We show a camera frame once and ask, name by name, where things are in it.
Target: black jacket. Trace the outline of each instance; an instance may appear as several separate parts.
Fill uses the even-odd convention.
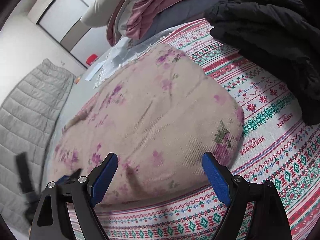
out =
[[[301,0],[220,0],[211,36],[287,83],[308,125],[320,123],[320,30]]]

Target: white pillow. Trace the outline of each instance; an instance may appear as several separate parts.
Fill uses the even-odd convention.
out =
[[[95,0],[80,21],[89,27],[102,27],[108,24],[111,15],[121,0]]]

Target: bed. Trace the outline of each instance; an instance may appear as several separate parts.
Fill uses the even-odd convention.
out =
[[[320,127],[303,123],[297,100],[283,82],[241,57],[237,49],[214,40],[210,28],[206,20],[197,20],[160,42],[183,50],[242,106],[244,132],[229,169],[249,182],[273,181],[293,239],[305,239],[320,215]],[[62,123],[68,111],[62,111]],[[238,239],[245,237],[252,208],[249,203]],[[210,186],[169,199],[96,208],[110,239],[210,239],[225,211]],[[77,239],[84,239],[75,212],[70,209],[69,214]]]

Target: red object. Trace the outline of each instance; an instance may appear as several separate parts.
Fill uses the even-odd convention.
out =
[[[89,57],[87,58],[86,63],[87,63],[89,66],[91,66],[92,63],[94,63],[94,62],[97,60],[97,58],[98,58],[97,55],[92,54],[91,56],[89,56]]]

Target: metal screw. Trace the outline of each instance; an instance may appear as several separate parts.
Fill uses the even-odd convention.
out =
[[[49,182],[48,183],[48,188],[52,188],[52,187],[54,187],[54,185],[56,185],[54,182]]]
[[[267,180],[267,181],[266,181],[266,184],[267,184],[267,186],[269,186],[269,187],[273,187],[273,182],[270,181],[270,180]]]
[[[242,181],[242,177],[241,177],[240,175],[235,175],[235,176],[233,176],[233,179],[234,179],[235,181],[237,181],[237,182]]]
[[[86,177],[86,176],[82,176],[82,177],[80,177],[80,178],[78,179],[78,181],[79,181],[80,183],[84,183],[86,180],[87,180],[87,177]]]

